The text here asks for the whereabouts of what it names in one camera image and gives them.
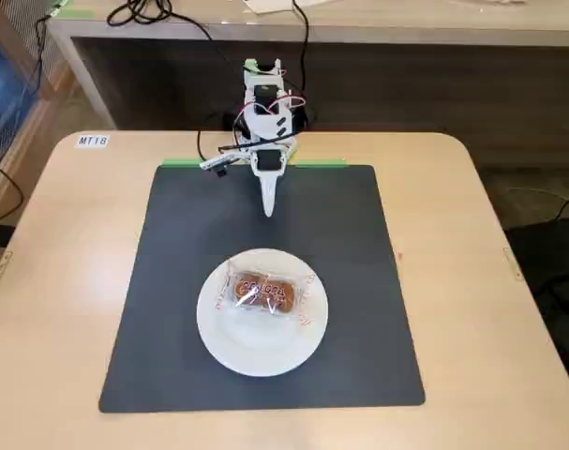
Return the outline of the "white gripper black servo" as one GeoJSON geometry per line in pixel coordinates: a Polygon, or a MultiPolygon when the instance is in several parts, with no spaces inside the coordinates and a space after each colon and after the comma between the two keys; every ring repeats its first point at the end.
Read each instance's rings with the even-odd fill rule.
{"type": "Polygon", "coordinates": [[[276,204],[277,181],[287,166],[286,153],[277,148],[253,150],[250,152],[250,166],[260,179],[263,212],[270,218],[276,204]]]}

